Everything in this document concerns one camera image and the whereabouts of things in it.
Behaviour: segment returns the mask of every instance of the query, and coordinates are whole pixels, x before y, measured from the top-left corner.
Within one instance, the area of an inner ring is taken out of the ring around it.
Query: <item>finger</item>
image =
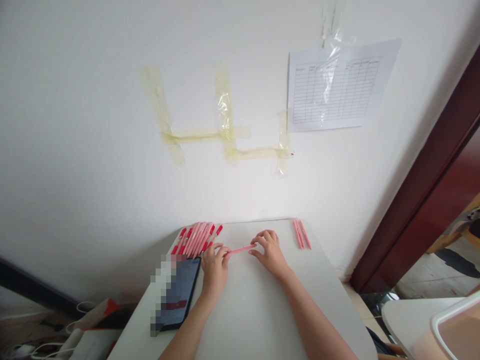
[[[232,250],[230,250],[230,248],[228,246],[222,246],[220,248],[220,250],[218,250],[218,252],[216,253],[215,257],[218,258],[218,259],[221,259],[222,256],[225,254],[225,253],[228,253]]]
[[[279,236],[274,230],[270,230],[270,235],[273,238],[273,240],[276,241],[277,244],[280,242]]]
[[[223,246],[224,244],[222,242],[216,242],[214,244],[212,244],[212,246],[210,246],[208,249],[207,249],[207,254],[209,257],[211,256],[215,256],[215,249]]]
[[[262,230],[262,231],[260,231],[260,232],[257,234],[257,236],[263,236],[263,235],[264,235],[264,232],[266,232],[266,231],[270,231],[270,230]]]
[[[270,230],[270,229],[266,229],[266,230],[263,230],[263,231],[261,232],[262,235],[263,235],[264,232],[269,233],[270,236],[271,236],[271,238],[272,238],[272,240],[278,242],[279,237],[278,237],[278,235],[277,235],[277,233],[276,233],[275,231]]]
[[[256,257],[258,259],[258,261],[260,261],[262,264],[263,264],[263,259],[264,259],[264,256],[262,255],[262,253],[260,251],[257,251],[257,250],[249,250],[248,253],[250,255],[253,255],[254,257]]]
[[[263,237],[265,238],[265,240],[269,243],[272,243],[274,242],[274,240],[272,239],[272,236],[270,235],[269,231],[268,230],[265,230],[263,232]]]
[[[224,258],[223,261],[221,262],[221,265],[223,266],[224,269],[229,268],[229,260],[233,256],[233,253],[228,253]]]
[[[257,236],[257,237],[254,237],[251,241],[250,241],[250,244],[255,244],[255,243],[259,243],[260,245],[263,246],[263,248],[265,249],[265,247],[267,246],[267,240],[265,240],[263,237],[261,236]]]

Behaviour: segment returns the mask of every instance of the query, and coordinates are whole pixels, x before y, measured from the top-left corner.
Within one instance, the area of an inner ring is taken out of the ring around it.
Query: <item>pen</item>
[[[312,250],[312,245],[310,244],[309,236],[307,235],[307,232],[305,231],[304,223],[302,222],[301,219],[299,220],[299,222],[300,222],[300,226],[301,226],[301,229],[303,231],[303,234],[305,235],[306,244],[308,245],[308,248],[310,250]]]
[[[190,239],[190,235],[192,235],[192,230],[194,228],[194,225],[190,228],[190,230],[188,230],[188,234],[186,235],[185,237],[185,241],[183,242],[182,246],[180,247],[180,253],[179,255],[183,255],[184,253],[184,250],[185,250],[185,245],[187,245],[187,242],[189,241]]]
[[[212,225],[211,222],[207,223],[205,225],[205,228],[203,229],[203,232],[201,233],[201,235],[198,237],[198,241],[195,245],[195,251],[194,251],[194,254],[193,254],[193,258],[195,259],[199,254],[200,254],[200,251],[202,250],[202,244],[204,243],[205,241],[205,237],[208,235],[209,233],[209,229],[210,229],[210,225]]]
[[[213,237],[213,239],[210,241],[210,243],[209,243],[208,246],[206,247],[207,249],[212,246],[212,244],[214,243],[215,238],[220,234],[220,232],[222,231],[223,228],[224,228],[223,225],[220,225],[220,226],[218,227],[218,230],[216,231],[215,236]]]
[[[207,249],[207,245],[209,244],[209,237],[212,236],[212,234],[214,233],[214,230],[215,230],[215,224],[213,224],[213,225],[211,226],[210,233],[209,233],[208,236],[206,237],[205,243],[203,244],[203,248],[202,248],[202,250],[201,250],[201,254],[203,254],[204,251]]]
[[[298,230],[298,236],[300,236],[301,248],[305,249],[305,241],[304,241],[304,237],[302,235],[302,230],[300,230],[299,220],[295,219],[295,222],[296,222],[296,228]]]
[[[201,233],[204,231],[206,225],[207,225],[206,222],[202,222],[201,225],[198,227],[197,231],[196,232],[193,231],[193,238],[191,239],[191,245],[188,248],[188,253],[187,253],[187,256],[189,258],[191,258],[192,255],[194,254],[195,245],[197,244],[199,237]]]
[[[248,245],[248,246],[244,246],[244,247],[241,247],[239,249],[236,249],[236,250],[232,250],[232,251],[229,251],[229,252],[226,252],[223,254],[223,258],[226,257],[228,254],[236,254],[236,253],[240,253],[242,251],[245,251],[245,250],[248,250],[248,249],[251,249],[251,248],[255,248],[257,247],[257,244],[252,244],[252,245]]]
[[[296,240],[298,241],[298,246],[300,249],[303,249],[302,239],[300,238],[299,227],[297,224],[297,219],[293,219],[293,228],[295,229]]]
[[[175,255],[175,253],[177,252],[177,249],[182,244],[183,236],[184,236],[186,231],[187,231],[187,228],[184,227],[183,230],[181,231],[180,236],[178,237],[178,243],[175,245],[175,247],[173,248],[173,251],[171,252],[172,255]]]
[[[187,257],[189,255],[190,246],[192,245],[192,241],[194,239],[194,234],[197,232],[197,229],[199,228],[199,226],[200,226],[199,222],[197,222],[195,225],[192,226],[193,230],[191,232],[191,236],[189,237],[187,243],[185,244],[184,254],[187,255]]]

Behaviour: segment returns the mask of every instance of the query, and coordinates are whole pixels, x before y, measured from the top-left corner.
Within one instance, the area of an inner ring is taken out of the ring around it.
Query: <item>masking tape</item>
[[[153,109],[155,110],[162,134],[172,135],[172,122],[170,121],[169,108],[165,99],[164,82],[159,69],[145,66],[138,72],[143,87],[148,94]],[[185,164],[185,156],[178,141],[168,145],[171,158],[176,166]]]
[[[220,129],[172,130],[172,121],[165,99],[164,84],[160,69],[145,66],[139,71],[143,87],[160,124],[160,136],[168,145],[171,157],[176,166],[185,164],[185,157],[180,144],[223,142],[225,158],[235,164],[240,160],[277,158],[277,170],[280,175],[287,173],[288,159],[291,155],[290,135],[287,133],[287,112],[278,113],[280,139],[278,146],[237,149],[237,139],[251,137],[250,126],[234,126],[232,112],[232,95],[230,91],[230,75],[226,65],[215,67],[215,88],[217,95]]]
[[[278,113],[280,125],[280,139],[278,146],[254,147],[251,149],[237,149],[236,128],[234,128],[232,113],[232,95],[230,91],[230,75],[226,65],[215,68],[215,87],[218,97],[218,114],[220,126],[225,133],[225,157],[232,163],[240,160],[277,158],[277,170],[280,175],[287,174],[288,159],[290,158],[290,136],[287,133],[287,112]]]
[[[234,118],[230,100],[230,75],[229,69],[225,64],[215,67],[215,88],[218,99],[220,128],[224,136],[225,158],[234,162],[237,160],[237,141],[235,140]]]
[[[251,137],[250,126],[235,126],[235,137],[237,139],[248,139]],[[186,144],[224,141],[224,136],[217,129],[180,130],[173,133],[161,133],[165,144]]]
[[[218,129],[193,129],[193,130],[172,130],[172,121],[165,98],[164,82],[160,69],[145,66],[139,71],[143,87],[149,96],[149,100],[157,115],[160,124],[160,136],[168,145],[171,157],[176,166],[185,164],[185,157],[180,144],[203,143],[203,142],[228,142],[235,146],[236,137],[247,139],[251,136],[250,126],[229,127],[223,126]]]

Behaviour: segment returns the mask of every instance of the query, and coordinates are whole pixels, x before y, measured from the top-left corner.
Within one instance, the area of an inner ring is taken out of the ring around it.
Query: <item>doorframe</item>
[[[473,171],[472,181],[462,184],[466,188],[457,186],[458,201],[435,214],[435,222],[446,226],[429,223],[428,211],[438,205],[442,192],[455,187],[452,179],[459,176],[455,165],[469,150],[469,141],[474,136],[480,139],[479,126],[480,46],[353,271],[350,283],[355,291],[391,290],[480,192],[480,171]]]

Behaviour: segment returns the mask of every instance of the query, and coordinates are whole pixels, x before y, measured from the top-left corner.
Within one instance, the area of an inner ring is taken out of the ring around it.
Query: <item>paper sheet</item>
[[[379,110],[401,39],[345,48],[292,51],[288,131],[355,127]]]

